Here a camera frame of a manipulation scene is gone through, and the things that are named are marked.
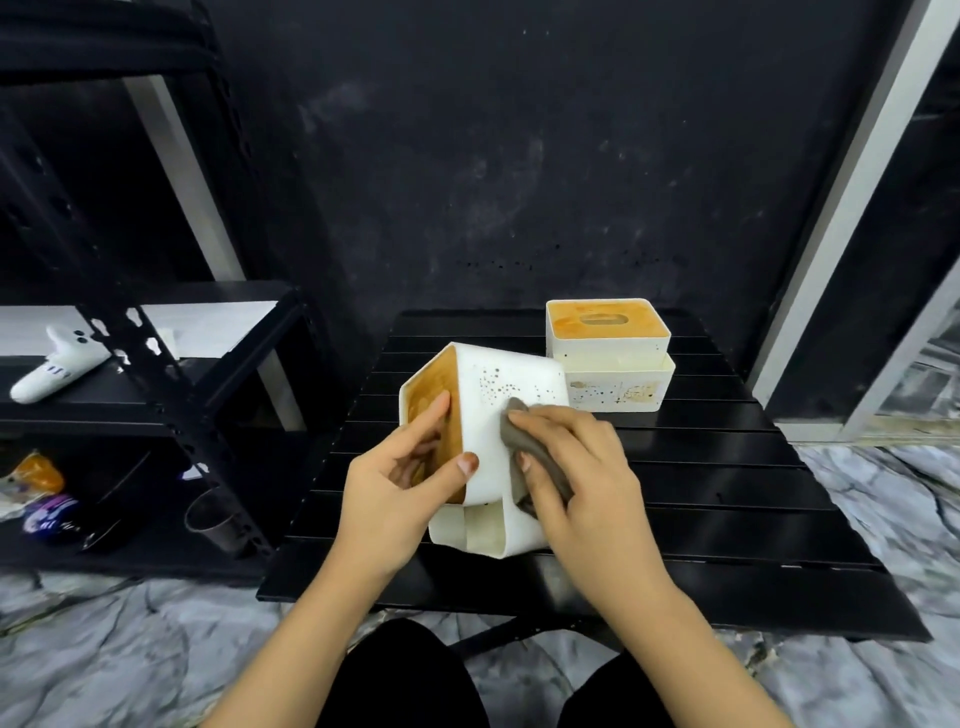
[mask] black table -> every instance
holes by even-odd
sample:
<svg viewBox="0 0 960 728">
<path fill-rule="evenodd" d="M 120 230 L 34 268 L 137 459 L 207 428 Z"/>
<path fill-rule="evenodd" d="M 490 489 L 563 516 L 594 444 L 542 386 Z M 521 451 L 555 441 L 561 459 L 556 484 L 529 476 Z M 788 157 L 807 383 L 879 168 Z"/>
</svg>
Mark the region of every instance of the black table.
<svg viewBox="0 0 960 728">
<path fill-rule="evenodd" d="M 677 369 L 660 411 L 597 416 L 617 429 L 677 586 L 717 627 L 930 640 L 891 575 L 700 322 L 678 310 L 662 316 Z M 396 427 L 400 385 L 451 340 L 543 354 L 544 312 L 411 311 L 397 318 L 259 598 L 293 601 L 309 584 L 336 533 L 350 459 Z M 466 653 L 597 623 L 550 551 L 497 561 L 428 537 L 377 605 L 519 618 L 466 641 Z"/>
</svg>

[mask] right hand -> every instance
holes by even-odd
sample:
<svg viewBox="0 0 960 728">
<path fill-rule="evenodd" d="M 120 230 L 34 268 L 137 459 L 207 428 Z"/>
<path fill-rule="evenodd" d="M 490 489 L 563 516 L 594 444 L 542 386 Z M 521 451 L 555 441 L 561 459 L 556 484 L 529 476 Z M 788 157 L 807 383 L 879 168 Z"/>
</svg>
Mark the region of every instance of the right hand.
<svg viewBox="0 0 960 728">
<path fill-rule="evenodd" d="M 636 475 L 607 422 L 570 407 L 514 411 L 511 422 L 540 440 L 564 470 L 573 497 L 564 502 L 531 455 L 517 459 L 553 552 L 604 617 L 635 609 L 638 599 L 676 592 L 654 541 Z"/>
</svg>

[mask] marble floor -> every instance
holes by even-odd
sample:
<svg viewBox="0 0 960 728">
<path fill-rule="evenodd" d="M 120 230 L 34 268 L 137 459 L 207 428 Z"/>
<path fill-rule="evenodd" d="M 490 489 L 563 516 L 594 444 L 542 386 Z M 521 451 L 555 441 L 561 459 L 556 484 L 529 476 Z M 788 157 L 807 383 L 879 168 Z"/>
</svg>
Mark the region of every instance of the marble floor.
<svg viewBox="0 0 960 728">
<path fill-rule="evenodd" d="M 718 632 L 798 726 L 960 725 L 960 449 L 804 448 L 897 578 L 930 644 Z M 285 608 L 176 580 L 0 574 L 0 725 L 196 725 Z M 372 615 L 359 637 L 398 612 Z M 406 614 L 453 643 L 496 617 Z M 550 726 L 612 657 L 551 632 L 468 661 L 491 725 Z"/>
</svg>

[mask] shelf rack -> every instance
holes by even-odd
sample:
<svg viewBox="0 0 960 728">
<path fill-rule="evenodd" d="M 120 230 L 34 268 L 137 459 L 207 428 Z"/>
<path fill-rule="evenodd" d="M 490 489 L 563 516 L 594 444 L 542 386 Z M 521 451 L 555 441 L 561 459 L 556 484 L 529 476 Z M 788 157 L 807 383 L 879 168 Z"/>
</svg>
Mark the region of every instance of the shelf rack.
<svg viewBox="0 0 960 728">
<path fill-rule="evenodd" d="M 208 15 L 199 3 L 193 3 L 187 14 L 116 0 L 0 0 L 0 84 L 196 73 L 210 80 L 232 146 L 252 174 L 250 144 L 231 99 Z M 218 495 L 257 554 L 271 555 L 272 539 L 255 508 L 262 505 L 252 482 L 255 469 L 249 458 L 230 446 L 214 418 L 240 382 L 287 334 L 299 335 L 298 353 L 304 351 L 305 342 L 316 355 L 314 362 L 300 361 L 299 382 L 291 376 L 291 384 L 305 384 L 310 395 L 316 394 L 309 367 L 321 367 L 324 348 L 302 293 L 274 281 L 182 284 L 149 291 L 130 286 L 103 255 L 97 231 L 85 221 L 56 170 L 4 104 L 0 104 L 0 206 L 52 273 L 58 296 L 77 307 L 95 331 L 94 339 L 129 361 L 122 373 L 116 367 L 102 367 L 48 400 L 24 406 L 11 402 L 6 393 L 38 359 L 0 359 L 0 430 L 172 437 L 191 462 L 203 464 L 205 487 Z M 46 295 L 40 294 L 39 302 L 22 298 L 18 302 L 52 303 Z M 276 301 L 276 306 L 222 358 L 180 362 L 141 307 L 213 301 Z M 159 342 L 159 353 L 148 342 Z M 311 420 L 321 424 L 323 409 L 315 404 L 312 413 L 304 412 L 307 424 Z M 0 544 L 10 531 L 8 524 L 3 527 Z M 71 564 L 84 567 L 76 560 Z"/>
</svg>

